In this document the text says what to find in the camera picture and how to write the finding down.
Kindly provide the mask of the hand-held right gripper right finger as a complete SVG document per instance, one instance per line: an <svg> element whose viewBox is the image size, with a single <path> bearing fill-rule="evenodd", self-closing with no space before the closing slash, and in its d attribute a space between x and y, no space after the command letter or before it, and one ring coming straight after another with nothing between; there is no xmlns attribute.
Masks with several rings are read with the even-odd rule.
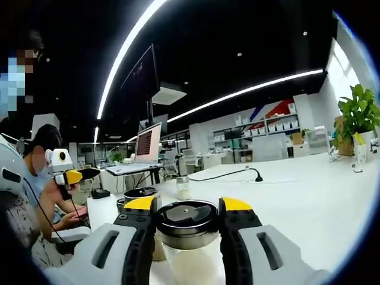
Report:
<svg viewBox="0 0 380 285"><path fill-rule="evenodd" d="M226 284L328 284L329 272L309 266L300 248L262 225L246 202L222 197L218 213Z"/></svg>

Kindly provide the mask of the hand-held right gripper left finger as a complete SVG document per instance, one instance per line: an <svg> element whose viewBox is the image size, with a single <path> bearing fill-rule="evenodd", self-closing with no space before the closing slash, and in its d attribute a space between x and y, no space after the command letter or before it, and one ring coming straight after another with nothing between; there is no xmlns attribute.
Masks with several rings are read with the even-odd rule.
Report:
<svg viewBox="0 0 380 285"><path fill-rule="evenodd" d="M155 196L128 202L113 224L78 243L66 264L44 270L50 284L148 284L157 203Z"/></svg>

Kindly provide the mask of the person's left hand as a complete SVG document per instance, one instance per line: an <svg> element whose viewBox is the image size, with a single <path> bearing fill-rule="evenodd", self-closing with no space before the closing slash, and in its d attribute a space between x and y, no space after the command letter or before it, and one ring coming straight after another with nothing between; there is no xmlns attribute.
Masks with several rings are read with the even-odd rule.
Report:
<svg viewBox="0 0 380 285"><path fill-rule="evenodd" d="M46 182L43 193L46 194L52 202L55 204L66 201L75 194L77 190L79 190L80 186L78 183L71 184L69 189L63 187L63 191L61 191L59 185L55 182L54 179L50 179Z"/></svg>

